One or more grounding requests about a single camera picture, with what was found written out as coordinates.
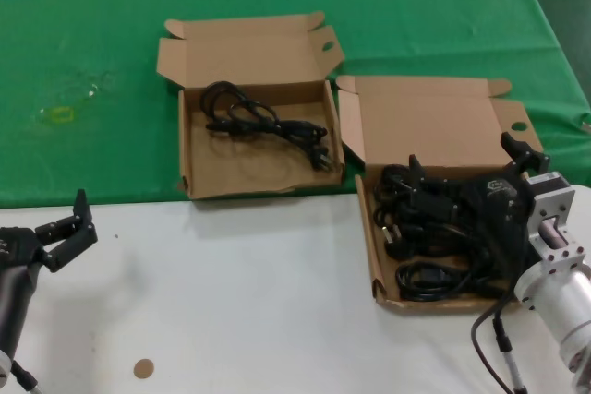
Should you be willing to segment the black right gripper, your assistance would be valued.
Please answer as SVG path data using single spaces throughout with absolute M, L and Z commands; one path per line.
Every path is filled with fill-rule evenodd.
M 459 220 L 468 204 L 502 274 L 521 275 L 528 260 L 528 204 L 519 175 L 546 173 L 550 158 L 509 132 L 501 134 L 501 146 L 511 158 L 503 170 L 470 177 L 463 184 L 459 179 L 427 175 L 416 155 L 410 155 L 410 201 L 415 209 L 435 220 Z

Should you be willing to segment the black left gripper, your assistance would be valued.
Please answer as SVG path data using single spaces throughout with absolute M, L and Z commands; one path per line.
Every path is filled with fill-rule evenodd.
M 42 264 L 58 272 L 98 242 L 86 192 L 80 189 L 69 217 L 37 227 L 1 229 L 1 274 L 28 271 L 38 275 Z M 55 244 L 51 251 L 44 247 Z

